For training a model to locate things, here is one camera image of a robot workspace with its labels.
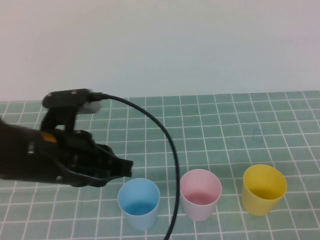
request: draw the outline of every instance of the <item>white wall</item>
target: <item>white wall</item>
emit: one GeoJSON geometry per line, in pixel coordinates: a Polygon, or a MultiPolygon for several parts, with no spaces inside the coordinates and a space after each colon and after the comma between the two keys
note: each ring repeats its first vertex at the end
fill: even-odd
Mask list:
{"type": "Polygon", "coordinates": [[[320,89],[319,0],[1,0],[0,101],[320,89]]]}

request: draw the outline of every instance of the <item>cup rim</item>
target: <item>cup rim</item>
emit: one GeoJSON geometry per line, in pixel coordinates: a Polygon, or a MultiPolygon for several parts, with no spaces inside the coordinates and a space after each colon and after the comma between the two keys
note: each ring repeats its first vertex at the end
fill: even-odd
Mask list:
{"type": "Polygon", "coordinates": [[[182,191],[181,191],[181,186],[180,186],[180,194],[181,194],[181,196],[183,197],[183,199],[185,199],[188,203],[190,203],[190,204],[192,204],[192,205],[195,205],[195,206],[199,206],[199,207],[207,207],[207,206],[209,206],[209,205],[212,205],[212,204],[216,203],[216,202],[220,199],[220,197],[221,197],[221,195],[222,195],[222,184],[221,184],[220,179],[219,179],[219,178],[217,177],[217,175],[215,175],[213,172],[208,171],[208,170],[205,170],[205,169],[201,169],[201,168],[192,169],[192,170],[190,170],[190,171],[187,171],[185,174],[183,174],[183,176],[182,176],[181,179],[180,179],[180,185],[181,185],[181,182],[182,182],[182,179],[184,178],[184,176],[185,176],[187,173],[192,172],[192,171],[209,172],[209,173],[212,174],[214,177],[216,177],[216,179],[218,179],[219,186],[220,186],[220,189],[221,189],[221,190],[220,190],[220,193],[219,193],[219,197],[218,197],[215,201],[213,201],[213,202],[211,202],[211,203],[208,203],[208,204],[196,204],[196,203],[193,203],[192,201],[189,201],[189,200],[184,196],[184,194],[183,194],[182,191]]]}
{"type": "Polygon", "coordinates": [[[159,187],[157,186],[157,184],[155,184],[155,183],[154,183],[153,181],[151,181],[150,179],[143,178],[143,177],[133,178],[133,179],[130,179],[129,181],[125,182],[125,183],[120,187],[120,190],[119,190],[118,195],[117,195],[117,203],[118,203],[119,208],[120,208],[123,212],[125,212],[125,214],[127,214],[127,215],[129,215],[129,216],[136,217],[136,218],[145,217],[146,215],[151,214],[151,213],[159,206],[160,199],[161,199],[161,195],[160,195],[160,190],[159,190],[159,187]],[[120,204],[119,204],[119,194],[120,194],[120,192],[121,192],[121,189],[122,189],[127,183],[129,183],[129,182],[131,182],[131,181],[136,181],[136,180],[144,180],[144,181],[147,181],[147,182],[150,182],[150,183],[154,184],[155,187],[156,187],[156,189],[157,189],[157,191],[158,191],[158,194],[159,194],[159,199],[158,199],[156,205],[154,206],[154,208],[153,208],[151,211],[149,211],[149,212],[147,212],[147,213],[145,213],[145,214],[143,214],[143,215],[133,215],[133,214],[130,214],[130,213],[128,213],[127,211],[125,211],[125,210],[120,206],[120,204]]]}
{"type": "Polygon", "coordinates": [[[283,175],[282,172],[280,172],[278,169],[276,169],[275,167],[273,166],[270,166],[270,165],[267,165],[267,164],[254,164],[254,165],[251,165],[250,167],[248,167],[245,171],[244,171],[244,174],[243,174],[243,186],[248,190],[248,192],[250,194],[252,194],[253,196],[259,198],[259,199],[262,199],[262,200],[265,200],[265,201],[275,201],[275,200],[279,200],[279,199],[282,199],[284,197],[284,195],[286,195],[287,193],[287,190],[288,190],[288,183],[287,183],[287,180],[285,178],[285,176],[283,175]],[[252,191],[250,191],[250,189],[247,187],[247,185],[245,184],[245,174],[246,172],[249,170],[249,168],[253,167],[253,166],[265,166],[267,168],[272,168],[274,170],[276,170],[278,173],[280,173],[280,175],[282,176],[282,178],[284,179],[284,182],[285,182],[285,190],[283,192],[283,194],[280,196],[280,197],[277,197],[277,198],[273,198],[273,199],[265,199],[265,198],[262,198],[262,197],[259,197],[257,195],[255,195],[252,191]]]}

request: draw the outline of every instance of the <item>table surface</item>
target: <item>table surface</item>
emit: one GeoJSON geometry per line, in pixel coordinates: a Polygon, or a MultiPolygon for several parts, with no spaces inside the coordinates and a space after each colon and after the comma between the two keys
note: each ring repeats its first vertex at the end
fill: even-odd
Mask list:
{"type": "MultiPolygon", "coordinates": [[[[222,183],[216,212],[193,222],[182,206],[172,240],[320,239],[320,92],[274,92],[129,98],[169,130],[181,174],[215,173],[222,183]],[[267,215],[255,217],[241,204],[242,176],[267,164],[286,177],[288,190],[267,215]]],[[[79,115],[77,129],[90,131],[121,158],[134,161],[133,178],[154,181],[161,194],[153,228],[134,231],[123,218],[117,194],[129,178],[105,187],[0,181],[1,240],[162,240],[175,201],[175,168],[163,133],[144,115],[106,100],[94,115],[79,115]]],[[[39,101],[0,103],[11,124],[39,128],[39,101]]]]}

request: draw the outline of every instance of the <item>yellow cup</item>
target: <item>yellow cup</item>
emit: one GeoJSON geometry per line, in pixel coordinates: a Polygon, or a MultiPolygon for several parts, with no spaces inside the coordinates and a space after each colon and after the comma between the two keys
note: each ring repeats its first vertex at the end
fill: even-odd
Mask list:
{"type": "Polygon", "coordinates": [[[264,216],[286,191],[287,181],[281,172],[269,165],[253,165],[243,175],[242,205],[250,214],[264,216]]]}

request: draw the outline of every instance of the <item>plastic cup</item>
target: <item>plastic cup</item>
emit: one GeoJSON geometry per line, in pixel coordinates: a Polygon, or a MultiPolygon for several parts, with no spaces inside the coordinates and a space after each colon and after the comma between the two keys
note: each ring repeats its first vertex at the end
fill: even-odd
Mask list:
{"type": "Polygon", "coordinates": [[[185,214],[194,221],[204,221],[215,211],[222,186],[212,172],[194,169],[182,176],[180,193],[185,214]]]}
{"type": "Polygon", "coordinates": [[[286,191],[287,181],[280,171],[269,165],[253,165],[243,175],[242,205],[248,213],[264,216],[286,191]]]}
{"type": "Polygon", "coordinates": [[[158,186],[146,178],[135,178],[126,182],[118,193],[118,204],[125,219],[135,230],[148,230],[158,215],[160,191],[158,186]]]}

